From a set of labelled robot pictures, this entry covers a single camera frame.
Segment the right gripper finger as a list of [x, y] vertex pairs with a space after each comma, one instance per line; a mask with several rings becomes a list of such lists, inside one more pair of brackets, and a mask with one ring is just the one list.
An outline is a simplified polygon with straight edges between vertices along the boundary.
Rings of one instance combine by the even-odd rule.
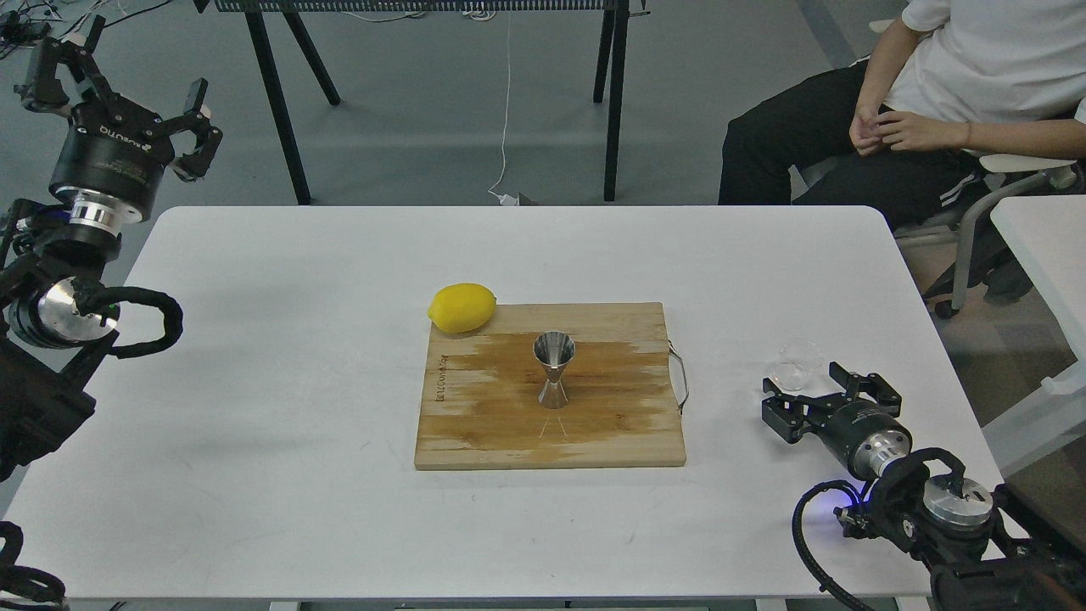
[[844, 390], [841, 393], [843, 399], [858, 400], [859, 395], [868, 395], [885, 413], [894, 418], [899, 417], [901, 395], [882, 375], [877, 373], [858, 375], [845, 370], [839, 362], [829, 362], [828, 373]]
[[805, 434], [821, 432], [837, 409], [835, 392], [822, 397], [790, 395], [776, 387], [771, 378], [763, 378], [763, 392], [768, 394], [761, 402], [763, 424], [787, 444], [796, 444]]

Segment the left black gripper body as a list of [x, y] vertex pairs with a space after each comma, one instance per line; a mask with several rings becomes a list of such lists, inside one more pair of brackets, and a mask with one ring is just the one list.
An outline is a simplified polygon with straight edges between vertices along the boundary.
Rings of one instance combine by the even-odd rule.
[[50, 194], [71, 204], [77, 191], [96, 191], [123, 202], [125, 222], [146, 221], [174, 156], [167, 136], [144, 135], [159, 120], [159, 113], [131, 100], [121, 101], [113, 111], [93, 101], [75, 105]]

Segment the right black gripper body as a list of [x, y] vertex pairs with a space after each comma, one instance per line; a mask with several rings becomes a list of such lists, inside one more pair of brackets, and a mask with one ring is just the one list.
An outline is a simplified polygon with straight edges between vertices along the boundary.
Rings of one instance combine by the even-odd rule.
[[817, 434], [853, 478], [873, 482], [912, 450], [912, 436], [872, 400], [853, 400], [828, 415]]

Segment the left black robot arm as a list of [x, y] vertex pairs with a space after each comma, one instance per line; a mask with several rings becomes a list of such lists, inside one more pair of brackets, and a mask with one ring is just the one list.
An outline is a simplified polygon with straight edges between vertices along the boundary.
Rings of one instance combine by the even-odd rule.
[[150, 356], [182, 336], [171, 295], [105, 287], [102, 273], [121, 229], [150, 216], [167, 169], [186, 182], [205, 177], [220, 128], [202, 78], [171, 119], [116, 92], [93, 58], [106, 26], [98, 16], [85, 37], [40, 39], [17, 87], [24, 109], [65, 117], [67, 136], [49, 183], [54, 204], [16, 199], [3, 216], [3, 479], [92, 417], [85, 389], [105, 357]]

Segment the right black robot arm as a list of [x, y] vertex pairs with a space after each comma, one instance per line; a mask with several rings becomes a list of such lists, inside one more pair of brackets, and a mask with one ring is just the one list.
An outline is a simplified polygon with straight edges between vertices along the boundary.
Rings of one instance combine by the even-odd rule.
[[804, 540], [807, 502], [826, 491], [848, 498], [834, 509], [853, 539], [891, 540], [926, 567], [938, 610], [1082, 610], [1083, 547], [1069, 540], [1008, 485], [986, 491], [967, 478], [951, 451], [915, 449], [898, 421], [901, 397], [882, 375], [858, 375], [838, 362], [828, 372], [841, 391], [790, 395], [763, 379], [761, 417], [790, 444], [804, 434], [861, 480], [815, 485], [792, 511], [792, 542], [819, 588], [853, 610], [866, 610], [819, 565]]

